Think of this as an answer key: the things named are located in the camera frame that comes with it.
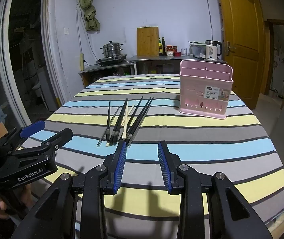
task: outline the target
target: wooden door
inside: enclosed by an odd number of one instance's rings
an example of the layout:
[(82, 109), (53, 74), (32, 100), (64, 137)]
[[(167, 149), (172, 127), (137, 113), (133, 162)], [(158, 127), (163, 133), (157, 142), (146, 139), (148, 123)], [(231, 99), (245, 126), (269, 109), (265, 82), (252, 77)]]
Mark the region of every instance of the wooden door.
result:
[(253, 110), (264, 64), (264, 22), (259, 0), (220, 0), (224, 60), (233, 68), (232, 90)]

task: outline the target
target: basket base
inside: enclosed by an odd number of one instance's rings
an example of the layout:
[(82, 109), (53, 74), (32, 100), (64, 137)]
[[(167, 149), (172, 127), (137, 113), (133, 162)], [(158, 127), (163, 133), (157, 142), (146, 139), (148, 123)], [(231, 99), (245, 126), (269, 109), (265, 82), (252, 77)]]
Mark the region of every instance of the basket base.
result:
[(203, 116), (203, 117), (209, 117), (214, 119), (226, 119), (226, 113), (225, 114), (217, 114), (213, 112), (202, 112), (202, 111), (196, 111), (196, 110), (189, 110), (189, 109), (183, 109), (179, 107), (179, 112), (189, 114), (189, 115), (197, 115), (197, 116)]

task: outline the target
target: basket label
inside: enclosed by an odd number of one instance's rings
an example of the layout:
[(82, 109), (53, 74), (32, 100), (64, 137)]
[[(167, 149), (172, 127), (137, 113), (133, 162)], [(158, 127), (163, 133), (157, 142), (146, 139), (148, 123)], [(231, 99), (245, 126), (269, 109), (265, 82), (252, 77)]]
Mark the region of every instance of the basket label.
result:
[(231, 91), (213, 86), (205, 86), (204, 98), (228, 101)]

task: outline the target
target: green curtain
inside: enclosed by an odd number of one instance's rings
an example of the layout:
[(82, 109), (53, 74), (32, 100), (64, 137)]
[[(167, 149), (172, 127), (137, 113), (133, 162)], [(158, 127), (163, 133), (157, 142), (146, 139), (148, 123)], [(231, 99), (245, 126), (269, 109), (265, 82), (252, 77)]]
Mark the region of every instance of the green curtain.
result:
[(95, 18), (96, 9), (92, 5), (93, 0), (79, 0), (80, 6), (84, 10), (84, 20), (85, 29), (90, 30), (100, 30), (100, 23)]

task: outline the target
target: patterned cloth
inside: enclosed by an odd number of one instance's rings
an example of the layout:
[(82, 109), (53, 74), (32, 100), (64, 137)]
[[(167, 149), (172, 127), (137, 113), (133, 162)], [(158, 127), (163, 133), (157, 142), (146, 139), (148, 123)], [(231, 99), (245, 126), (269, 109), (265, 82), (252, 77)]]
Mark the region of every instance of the patterned cloth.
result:
[[(180, 196), (170, 196), (163, 183), (157, 144), (166, 140), (171, 153), (198, 172), (220, 171), (236, 185), (264, 222), (284, 208), (284, 169), (264, 128), (233, 92), (225, 120), (178, 112), (178, 75), (139, 75), (102, 78), (78, 93), (46, 121), (45, 130), (29, 138), (24, 147), (38, 146), (57, 131), (70, 128), (73, 139), (57, 151), (58, 171), (33, 184), (42, 195), (60, 174), (86, 173), (102, 164), (116, 147), (97, 142), (106, 127), (109, 100), (111, 115), (129, 98), (141, 106), (154, 97), (150, 110), (131, 147), (116, 196), (105, 196), (108, 233), (116, 238), (176, 238)], [(208, 208), (203, 194), (206, 238)], [(77, 227), (80, 211), (77, 213)]]

